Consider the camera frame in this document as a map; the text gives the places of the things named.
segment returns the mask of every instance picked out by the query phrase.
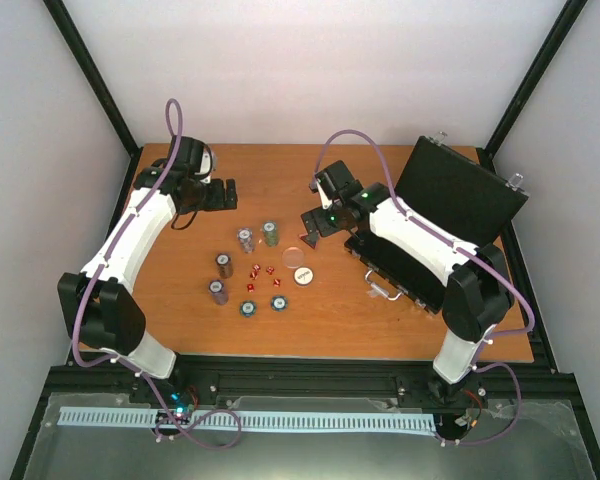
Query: open black case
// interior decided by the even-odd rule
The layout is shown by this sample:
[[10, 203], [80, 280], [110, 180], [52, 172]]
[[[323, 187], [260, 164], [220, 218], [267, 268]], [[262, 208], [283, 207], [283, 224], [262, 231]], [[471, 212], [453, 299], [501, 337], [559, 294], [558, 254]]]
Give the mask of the open black case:
[[[527, 194], [455, 150], [421, 136], [396, 194], [447, 232], [483, 247], [492, 243], [527, 201]], [[380, 277], [432, 312], [442, 307], [445, 287], [420, 262], [394, 244], [362, 232], [345, 248]]]

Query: white wall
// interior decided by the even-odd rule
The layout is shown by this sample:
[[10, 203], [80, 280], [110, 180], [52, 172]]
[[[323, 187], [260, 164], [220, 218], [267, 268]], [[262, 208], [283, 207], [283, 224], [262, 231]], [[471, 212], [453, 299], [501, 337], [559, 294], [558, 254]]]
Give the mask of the white wall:
[[1, 1], [0, 480], [66, 358], [57, 281], [97, 250], [127, 164], [44, 4]]
[[526, 177], [515, 221], [551, 345], [600, 443], [600, 0], [589, 2], [495, 159]]
[[138, 142], [175, 96], [209, 142], [484, 146], [564, 0], [65, 3]]

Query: poker chip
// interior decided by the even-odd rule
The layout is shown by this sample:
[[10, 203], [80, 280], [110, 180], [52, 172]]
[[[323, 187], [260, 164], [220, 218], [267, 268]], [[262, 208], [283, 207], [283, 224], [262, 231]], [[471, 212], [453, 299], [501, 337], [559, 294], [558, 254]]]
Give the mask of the poker chip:
[[293, 279], [301, 287], [306, 287], [313, 281], [313, 270], [308, 267], [300, 267], [293, 272]]
[[251, 230], [248, 228], [241, 228], [240, 230], [238, 230], [238, 238], [240, 240], [249, 240], [251, 239]]
[[271, 308], [276, 312], [281, 312], [289, 305], [289, 301], [282, 295], [276, 295], [271, 299]]
[[224, 288], [224, 285], [220, 280], [214, 280], [209, 284], [209, 291], [211, 293], [219, 293]]
[[240, 304], [240, 314], [243, 317], [251, 317], [256, 313], [256, 303], [248, 300]]
[[269, 247], [275, 247], [280, 241], [278, 227], [274, 222], [265, 223], [262, 226], [262, 233], [264, 234], [264, 241]]
[[216, 263], [218, 265], [226, 265], [227, 263], [229, 263], [229, 260], [229, 255], [227, 255], [226, 253], [221, 253], [216, 257]]

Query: black metal frame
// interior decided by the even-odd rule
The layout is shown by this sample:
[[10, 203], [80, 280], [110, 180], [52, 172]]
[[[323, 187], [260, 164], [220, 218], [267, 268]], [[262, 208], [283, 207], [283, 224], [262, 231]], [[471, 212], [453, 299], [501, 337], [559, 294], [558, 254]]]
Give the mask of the black metal frame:
[[[142, 149], [133, 140], [62, 0], [44, 0], [44, 3], [130, 155], [129, 168], [111, 220], [111, 230], [122, 213]], [[495, 171], [493, 158], [585, 4], [586, 0], [566, 1], [487, 146], [477, 149], [480, 163], [485, 168]], [[557, 373], [555, 358], [520, 246], [510, 225], [504, 229], [501, 238], [513, 282], [529, 300], [536, 315], [536, 329], [529, 335], [534, 362], [513, 366], [520, 380], [523, 398], [563, 399], [571, 402], [594, 472], [600, 479], [600, 449], [577, 382], [571, 374]], [[203, 403], [217, 403], [224, 398], [242, 395], [395, 398], [401, 379], [430, 368], [430, 362], [205, 356], [184, 356], [183, 362], [185, 368], [196, 373], [196, 384]], [[505, 371], [491, 370], [483, 374], [482, 381], [492, 398], [515, 396], [513, 385]], [[69, 361], [65, 366], [51, 368], [13, 470], [12, 480], [24, 477], [49, 395], [54, 392], [128, 393], [138, 401], [151, 398], [142, 382], [117, 365], [84, 370], [73, 366]]]

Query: white poker chip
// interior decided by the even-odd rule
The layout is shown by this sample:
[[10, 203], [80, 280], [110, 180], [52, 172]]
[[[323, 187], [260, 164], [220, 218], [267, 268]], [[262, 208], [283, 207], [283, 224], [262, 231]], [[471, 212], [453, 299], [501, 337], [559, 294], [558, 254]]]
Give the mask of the white poker chip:
[[313, 270], [309, 267], [300, 267], [293, 272], [293, 279], [301, 287], [306, 287], [313, 281]]
[[238, 232], [238, 238], [242, 240], [248, 240], [249, 238], [251, 238], [251, 230], [248, 228], [243, 228]]
[[271, 299], [271, 308], [276, 312], [281, 312], [289, 305], [289, 301], [282, 295], [277, 295]]
[[216, 263], [218, 265], [226, 265], [227, 263], [229, 263], [229, 255], [227, 255], [226, 253], [221, 253], [216, 257]]

